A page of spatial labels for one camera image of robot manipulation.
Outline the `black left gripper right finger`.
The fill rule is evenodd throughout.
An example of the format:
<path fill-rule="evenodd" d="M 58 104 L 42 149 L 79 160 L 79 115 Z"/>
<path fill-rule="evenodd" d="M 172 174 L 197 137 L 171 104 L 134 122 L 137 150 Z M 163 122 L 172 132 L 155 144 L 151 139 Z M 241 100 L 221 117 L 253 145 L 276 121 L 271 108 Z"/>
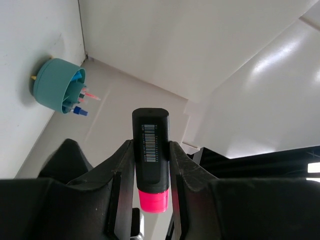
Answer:
<path fill-rule="evenodd" d="M 229 159 L 170 143 L 170 240 L 317 240 L 318 146 Z"/>

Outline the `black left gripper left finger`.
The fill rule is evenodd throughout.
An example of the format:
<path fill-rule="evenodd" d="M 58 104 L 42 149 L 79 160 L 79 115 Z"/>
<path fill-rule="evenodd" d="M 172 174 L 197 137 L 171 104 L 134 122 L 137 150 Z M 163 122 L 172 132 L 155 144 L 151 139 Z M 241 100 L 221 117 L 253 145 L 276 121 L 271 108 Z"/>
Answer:
<path fill-rule="evenodd" d="M 134 148 L 126 140 L 92 167 L 66 139 L 37 178 L 0 182 L 3 240 L 128 240 L 131 235 Z"/>

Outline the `pink highlighter black body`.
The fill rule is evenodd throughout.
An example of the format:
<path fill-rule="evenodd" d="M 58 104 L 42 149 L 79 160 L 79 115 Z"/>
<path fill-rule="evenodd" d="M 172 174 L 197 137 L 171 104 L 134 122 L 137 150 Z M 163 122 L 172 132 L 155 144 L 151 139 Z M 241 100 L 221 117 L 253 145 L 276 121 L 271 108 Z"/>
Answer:
<path fill-rule="evenodd" d="M 169 112 L 138 108 L 132 112 L 135 175 L 140 207 L 151 214 L 164 213 L 169 198 Z"/>

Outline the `clear bottle blue cap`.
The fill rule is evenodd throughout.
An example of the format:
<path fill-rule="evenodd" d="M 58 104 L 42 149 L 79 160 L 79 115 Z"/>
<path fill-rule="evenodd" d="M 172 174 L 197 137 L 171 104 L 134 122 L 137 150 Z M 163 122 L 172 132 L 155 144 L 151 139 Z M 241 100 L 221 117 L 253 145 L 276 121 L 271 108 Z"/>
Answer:
<path fill-rule="evenodd" d="M 80 116 L 87 116 L 88 112 L 83 110 L 81 107 L 79 106 L 75 106 L 75 107 L 67 107 L 67 106 L 63 106 L 62 108 L 66 113 L 73 113 L 76 115 L 80 115 Z"/>

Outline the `pink purple pen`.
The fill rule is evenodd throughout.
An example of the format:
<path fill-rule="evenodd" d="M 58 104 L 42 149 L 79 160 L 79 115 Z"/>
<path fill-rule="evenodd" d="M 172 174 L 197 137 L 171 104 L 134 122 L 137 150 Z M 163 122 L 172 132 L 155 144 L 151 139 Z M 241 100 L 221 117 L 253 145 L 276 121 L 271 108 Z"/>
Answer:
<path fill-rule="evenodd" d="M 89 97 L 89 98 L 92 98 L 92 99 L 94 99 L 94 100 L 97 100 L 97 101 L 100 101 L 100 100 L 101 100 L 98 96 L 96 96 L 96 95 L 94 95 L 94 94 L 91 94 L 91 93 L 89 93 L 89 92 L 82 91 L 81 93 L 82 93 L 84 96 Z"/>

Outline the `blue highlighter black body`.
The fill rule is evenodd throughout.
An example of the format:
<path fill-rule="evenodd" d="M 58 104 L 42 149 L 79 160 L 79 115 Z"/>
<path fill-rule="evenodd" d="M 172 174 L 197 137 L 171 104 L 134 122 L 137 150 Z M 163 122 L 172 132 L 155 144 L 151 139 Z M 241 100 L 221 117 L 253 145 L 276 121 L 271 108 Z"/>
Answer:
<path fill-rule="evenodd" d="M 71 78 L 71 81 L 72 81 L 72 82 L 78 81 L 78 80 L 81 79 L 81 78 L 82 78 L 81 72 L 80 72 L 80 71 L 77 71 L 77 72 L 75 73 L 75 75 Z"/>

